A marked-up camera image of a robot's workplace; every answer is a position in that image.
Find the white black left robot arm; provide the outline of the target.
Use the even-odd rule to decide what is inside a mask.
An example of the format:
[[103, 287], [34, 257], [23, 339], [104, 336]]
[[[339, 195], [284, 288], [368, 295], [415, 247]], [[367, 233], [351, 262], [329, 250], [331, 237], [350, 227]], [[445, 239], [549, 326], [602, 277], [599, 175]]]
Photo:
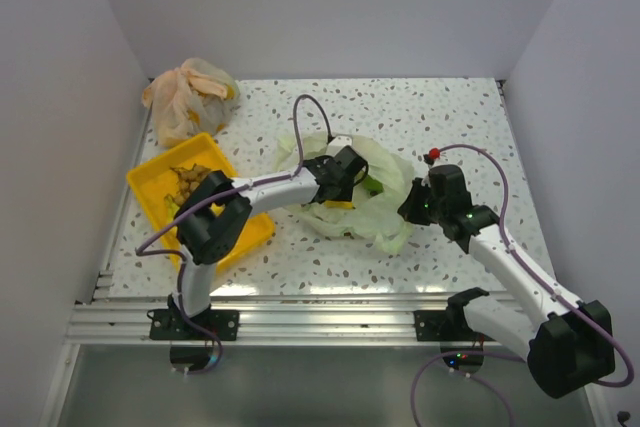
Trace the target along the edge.
[[170, 304], [177, 310], [175, 331], [189, 340], [205, 333], [217, 265], [234, 249], [249, 220], [294, 204], [348, 201], [368, 170], [368, 162], [346, 146], [271, 176], [209, 174], [175, 217], [183, 257]]

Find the bunch of longan fruit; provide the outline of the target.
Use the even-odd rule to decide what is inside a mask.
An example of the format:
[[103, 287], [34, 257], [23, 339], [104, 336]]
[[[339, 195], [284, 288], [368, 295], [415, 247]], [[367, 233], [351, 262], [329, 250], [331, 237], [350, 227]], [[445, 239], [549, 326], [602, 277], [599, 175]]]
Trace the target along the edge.
[[173, 218], [180, 207], [189, 199], [201, 182], [211, 173], [211, 169], [200, 164], [194, 164], [190, 169], [171, 167], [170, 171], [177, 177], [178, 191], [175, 195], [164, 197], [168, 216]]

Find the green knotted plastic bag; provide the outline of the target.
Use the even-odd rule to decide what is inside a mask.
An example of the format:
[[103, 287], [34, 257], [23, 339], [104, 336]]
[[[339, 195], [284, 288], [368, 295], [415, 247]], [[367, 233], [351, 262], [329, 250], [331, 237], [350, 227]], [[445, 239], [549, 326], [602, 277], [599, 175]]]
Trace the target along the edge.
[[384, 191], [371, 196], [360, 185], [354, 189], [352, 210], [327, 208], [323, 204], [293, 205], [287, 208], [294, 218], [317, 233], [338, 238], [362, 238], [380, 251], [398, 254], [413, 233], [413, 227], [397, 213], [406, 200], [415, 175], [413, 165], [365, 136], [353, 136], [352, 148], [369, 164], [371, 177]]

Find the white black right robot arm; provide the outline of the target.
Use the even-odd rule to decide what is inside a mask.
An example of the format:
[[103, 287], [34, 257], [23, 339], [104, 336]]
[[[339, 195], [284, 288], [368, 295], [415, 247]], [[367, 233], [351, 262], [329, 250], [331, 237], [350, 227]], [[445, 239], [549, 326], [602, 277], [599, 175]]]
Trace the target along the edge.
[[398, 213], [411, 224], [439, 226], [519, 305], [508, 308], [479, 287], [461, 291], [447, 301], [442, 334], [461, 340], [483, 334], [500, 343], [526, 362], [536, 384], [552, 398], [614, 372], [606, 307], [583, 302], [523, 252], [494, 210], [473, 203], [459, 167], [439, 165], [426, 178], [414, 179]]

